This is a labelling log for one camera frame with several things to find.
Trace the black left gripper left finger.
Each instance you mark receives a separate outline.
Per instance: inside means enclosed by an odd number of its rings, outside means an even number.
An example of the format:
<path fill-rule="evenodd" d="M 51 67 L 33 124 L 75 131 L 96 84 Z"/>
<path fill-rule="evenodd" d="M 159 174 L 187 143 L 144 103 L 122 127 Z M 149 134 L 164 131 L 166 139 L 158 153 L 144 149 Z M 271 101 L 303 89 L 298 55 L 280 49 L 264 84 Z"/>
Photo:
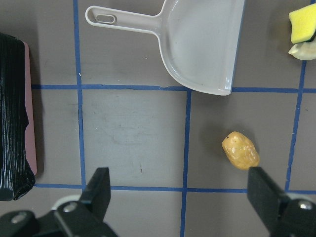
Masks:
<path fill-rule="evenodd" d="M 60 205 L 54 217 L 66 237 L 109 237 L 111 228 L 103 222 L 111 199 L 107 167 L 98 168 L 78 200 Z"/>

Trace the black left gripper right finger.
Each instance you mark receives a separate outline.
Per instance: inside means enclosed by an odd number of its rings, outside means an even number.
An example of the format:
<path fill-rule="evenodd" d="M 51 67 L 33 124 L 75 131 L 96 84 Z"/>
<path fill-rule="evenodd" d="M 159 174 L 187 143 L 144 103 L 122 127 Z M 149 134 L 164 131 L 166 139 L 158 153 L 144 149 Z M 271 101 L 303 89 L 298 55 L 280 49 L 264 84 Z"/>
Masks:
<path fill-rule="evenodd" d="M 287 194 L 261 167 L 248 171 L 247 198 L 271 237 L 314 237 L 316 204 Z"/>

